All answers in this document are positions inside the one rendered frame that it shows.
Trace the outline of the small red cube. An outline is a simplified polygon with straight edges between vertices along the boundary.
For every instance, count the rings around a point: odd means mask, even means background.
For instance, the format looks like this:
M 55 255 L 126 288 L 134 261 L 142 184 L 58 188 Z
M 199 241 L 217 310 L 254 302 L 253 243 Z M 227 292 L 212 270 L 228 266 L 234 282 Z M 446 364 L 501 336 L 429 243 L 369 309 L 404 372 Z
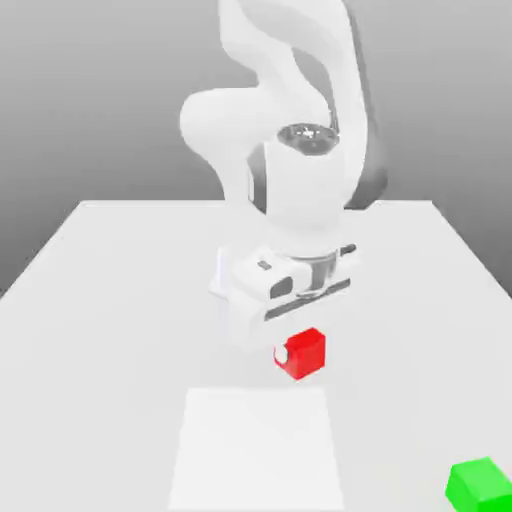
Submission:
M 326 337 L 316 328 L 309 328 L 288 338 L 284 343 L 289 352 L 289 361 L 283 369 L 295 380 L 300 380 L 325 365 Z

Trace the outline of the small green cube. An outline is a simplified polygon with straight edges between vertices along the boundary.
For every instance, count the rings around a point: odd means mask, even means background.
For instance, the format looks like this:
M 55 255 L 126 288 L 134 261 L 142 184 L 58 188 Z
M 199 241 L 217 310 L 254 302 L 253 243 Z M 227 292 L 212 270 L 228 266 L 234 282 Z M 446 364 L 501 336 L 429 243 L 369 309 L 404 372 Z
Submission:
M 490 457 L 454 464 L 445 496 L 456 512 L 512 512 L 512 481 Z

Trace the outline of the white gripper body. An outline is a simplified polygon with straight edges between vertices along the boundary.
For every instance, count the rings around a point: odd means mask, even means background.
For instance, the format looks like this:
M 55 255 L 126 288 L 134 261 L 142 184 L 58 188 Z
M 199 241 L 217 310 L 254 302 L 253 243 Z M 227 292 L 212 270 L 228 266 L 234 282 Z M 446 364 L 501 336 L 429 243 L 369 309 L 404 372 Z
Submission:
M 327 303 L 350 285 L 351 279 L 345 278 L 321 290 L 275 299 L 257 298 L 254 292 L 232 286 L 227 295 L 227 339 L 246 351 L 284 344 L 286 338 L 319 324 L 314 303 Z

